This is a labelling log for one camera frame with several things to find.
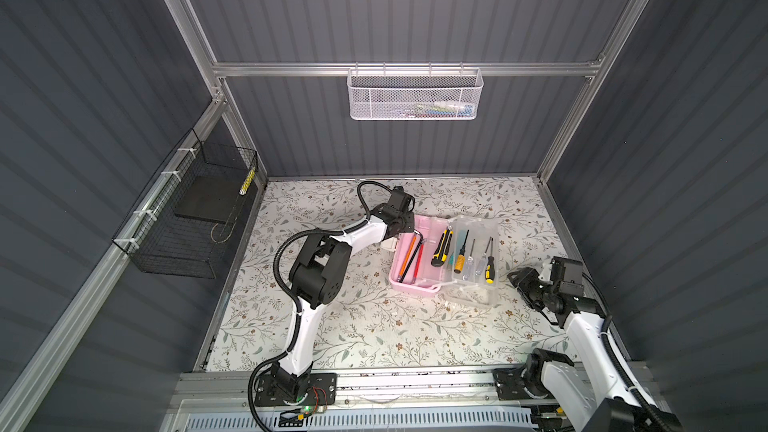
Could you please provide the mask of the small yellow black screwdriver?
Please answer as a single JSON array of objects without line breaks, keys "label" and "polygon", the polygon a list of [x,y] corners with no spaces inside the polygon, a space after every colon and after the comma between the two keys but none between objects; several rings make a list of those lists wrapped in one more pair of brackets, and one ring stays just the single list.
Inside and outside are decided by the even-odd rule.
[{"label": "small yellow black screwdriver", "polygon": [[494,238],[490,237],[485,249],[486,265],[484,269],[484,279],[487,284],[495,282],[495,259],[493,256]]}]

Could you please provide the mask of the small grey screwdriver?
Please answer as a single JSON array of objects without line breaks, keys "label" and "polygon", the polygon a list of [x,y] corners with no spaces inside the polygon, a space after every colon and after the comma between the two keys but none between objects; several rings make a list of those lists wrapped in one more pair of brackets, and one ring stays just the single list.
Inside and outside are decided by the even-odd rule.
[{"label": "small grey screwdriver", "polygon": [[475,269],[476,269],[475,258],[474,258],[475,243],[476,243],[476,240],[473,240],[470,247],[470,252],[467,255],[466,272],[464,274],[465,280],[470,280],[473,274],[475,273]]}]

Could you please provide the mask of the pink plastic tool box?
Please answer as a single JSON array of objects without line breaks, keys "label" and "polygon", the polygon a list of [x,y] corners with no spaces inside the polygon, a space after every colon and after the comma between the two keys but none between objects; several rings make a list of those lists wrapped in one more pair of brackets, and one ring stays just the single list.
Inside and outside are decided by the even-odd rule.
[{"label": "pink plastic tool box", "polygon": [[[431,259],[441,234],[447,226],[451,226],[453,230],[448,258],[442,267],[435,268],[431,266]],[[466,259],[470,252],[472,241],[476,240],[474,249],[476,269],[470,280],[464,279],[466,262],[462,273],[455,274],[453,272],[463,231],[467,229],[470,231],[470,235],[466,244]],[[424,239],[424,242],[417,256],[417,261],[409,270],[405,281],[398,283],[398,273],[414,234],[419,234],[420,238]],[[493,284],[487,284],[484,279],[486,265],[485,249],[490,237],[494,238],[495,282]],[[399,292],[427,298],[440,296],[446,301],[458,304],[490,308],[498,301],[496,265],[500,256],[498,251],[499,245],[499,222],[495,219],[481,219],[469,216],[457,216],[448,219],[417,215],[414,218],[414,232],[402,233],[398,237],[393,264],[388,278],[392,288]]]}]

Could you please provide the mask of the yellow black utility knife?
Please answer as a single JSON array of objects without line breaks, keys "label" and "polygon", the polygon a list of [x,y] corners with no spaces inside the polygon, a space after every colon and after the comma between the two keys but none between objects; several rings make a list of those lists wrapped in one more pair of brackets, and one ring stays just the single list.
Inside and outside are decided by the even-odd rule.
[{"label": "yellow black utility knife", "polygon": [[440,240],[437,243],[437,247],[434,251],[434,254],[431,259],[431,266],[435,268],[442,267],[448,258],[448,252],[450,250],[450,245],[453,237],[453,230],[451,226],[447,226],[440,237]]}]

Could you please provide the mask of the orange black pencil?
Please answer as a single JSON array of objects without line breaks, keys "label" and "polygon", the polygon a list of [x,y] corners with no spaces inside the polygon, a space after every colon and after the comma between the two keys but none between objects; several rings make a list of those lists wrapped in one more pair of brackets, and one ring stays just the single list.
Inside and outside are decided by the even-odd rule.
[{"label": "orange black pencil", "polygon": [[400,271],[398,273],[398,277],[397,277],[397,282],[398,283],[402,283],[404,281],[405,276],[407,274],[407,271],[408,271],[408,269],[410,267],[412,258],[414,256],[414,253],[417,251],[420,242],[421,242],[420,235],[419,234],[414,234],[412,239],[411,239],[411,243],[409,244],[409,248],[407,250],[406,257],[405,257],[405,259],[403,261],[403,264],[402,264],[402,266],[400,268]]}]

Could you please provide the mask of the orange handled screwdriver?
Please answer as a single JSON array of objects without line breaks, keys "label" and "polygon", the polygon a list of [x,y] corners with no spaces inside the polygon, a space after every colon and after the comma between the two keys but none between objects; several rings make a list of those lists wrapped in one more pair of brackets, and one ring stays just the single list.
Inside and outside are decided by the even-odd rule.
[{"label": "orange handled screwdriver", "polygon": [[453,272],[455,274],[462,273],[465,267],[465,262],[466,262],[466,253],[464,255],[459,255],[459,252],[457,252],[457,256],[454,262]]}]

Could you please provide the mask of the teal utility knife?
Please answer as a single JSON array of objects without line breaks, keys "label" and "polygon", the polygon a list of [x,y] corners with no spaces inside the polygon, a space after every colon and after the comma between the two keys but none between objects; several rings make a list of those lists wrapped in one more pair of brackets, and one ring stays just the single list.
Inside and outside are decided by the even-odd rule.
[{"label": "teal utility knife", "polygon": [[467,244],[469,235],[470,235],[470,231],[468,229],[463,231],[462,240],[459,244],[461,247],[458,249],[459,255],[464,255],[466,253],[466,244]]}]

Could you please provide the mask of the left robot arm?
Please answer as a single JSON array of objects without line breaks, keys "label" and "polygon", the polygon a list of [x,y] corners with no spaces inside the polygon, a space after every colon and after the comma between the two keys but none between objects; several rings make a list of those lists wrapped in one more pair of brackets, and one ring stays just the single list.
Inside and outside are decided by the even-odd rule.
[{"label": "left robot arm", "polygon": [[292,402],[310,389],[313,350],[324,310],[341,291],[352,256],[414,230],[415,198],[401,186],[364,180],[356,188],[363,218],[339,230],[314,228],[278,247],[273,277],[292,303],[284,351],[267,360],[269,377]]}]

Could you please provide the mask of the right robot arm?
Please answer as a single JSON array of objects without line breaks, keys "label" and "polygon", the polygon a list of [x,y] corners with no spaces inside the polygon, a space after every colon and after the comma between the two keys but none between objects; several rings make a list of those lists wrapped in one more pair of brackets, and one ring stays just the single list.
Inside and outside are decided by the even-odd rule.
[{"label": "right robot arm", "polygon": [[621,354],[612,316],[584,295],[584,264],[554,257],[549,265],[547,279],[521,267],[508,280],[529,308],[566,333],[587,378],[567,354],[536,348],[524,365],[494,371],[499,398],[554,399],[574,431],[681,431],[677,416],[659,408]]}]

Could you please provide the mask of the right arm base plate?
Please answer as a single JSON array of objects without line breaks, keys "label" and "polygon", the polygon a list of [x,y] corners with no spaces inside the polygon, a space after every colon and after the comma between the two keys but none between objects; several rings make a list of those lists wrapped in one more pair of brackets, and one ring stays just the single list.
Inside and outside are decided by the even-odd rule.
[{"label": "right arm base plate", "polygon": [[545,400],[554,395],[544,386],[540,372],[530,372],[524,366],[492,370],[499,400]]}]

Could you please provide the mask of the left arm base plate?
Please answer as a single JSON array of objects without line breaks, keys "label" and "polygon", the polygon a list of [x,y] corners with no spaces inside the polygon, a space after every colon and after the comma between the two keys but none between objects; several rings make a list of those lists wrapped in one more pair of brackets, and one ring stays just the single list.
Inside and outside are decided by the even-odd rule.
[{"label": "left arm base plate", "polygon": [[336,401],[338,375],[315,373],[298,378],[263,373],[256,380],[253,401],[259,407],[329,406]]}]

